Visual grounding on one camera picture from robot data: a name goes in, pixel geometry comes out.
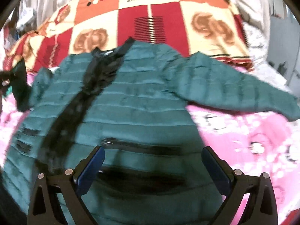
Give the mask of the green quilted puffer jacket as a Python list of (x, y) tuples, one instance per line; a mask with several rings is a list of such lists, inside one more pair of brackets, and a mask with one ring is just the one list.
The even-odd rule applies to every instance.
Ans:
[(129, 38), (71, 54), (27, 84), (23, 60), (7, 72), (19, 111), (1, 171), (3, 224), (26, 224), (34, 180), (63, 174), (98, 145), (103, 168), (84, 201), (98, 224), (208, 224), (221, 206), (186, 106), (276, 112), (299, 119), (295, 97), (202, 53)]

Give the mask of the pink penguin bed sheet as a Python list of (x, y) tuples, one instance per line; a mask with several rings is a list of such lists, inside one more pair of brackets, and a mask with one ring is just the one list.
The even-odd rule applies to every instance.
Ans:
[(9, 221), (26, 222), (37, 166), (52, 172), (61, 160), (64, 168), (75, 167), (97, 145), (106, 157), (84, 201), (99, 223), (207, 224), (221, 197), (201, 161), (204, 146), (248, 174), (269, 172), (279, 209), (287, 205), (299, 165), (288, 156), (296, 134), (286, 117), (188, 105), (214, 86), (239, 89), (242, 79), (255, 81), (235, 70), (167, 76), (164, 70), (123, 67), (92, 101), (73, 144), (39, 157), (56, 118), (80, 92), (83, 75), (72, 69), (30, 75), (33, 109), (26, 113), (17, 110), (12, 95), (3, 101), (1, 198), (16, 211)]

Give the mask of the red orange rose blanket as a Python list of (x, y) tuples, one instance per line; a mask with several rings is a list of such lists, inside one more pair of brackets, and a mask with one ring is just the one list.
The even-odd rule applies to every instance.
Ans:
[(167, 44), (182, 56), (201, 52), (253, 69), (242, 20), (230, 0), (71, 0), (8, 51), (4, 70), (21, 59), (29, 72), (57, 67), (69, 54), (110, 50), (128, 37)]

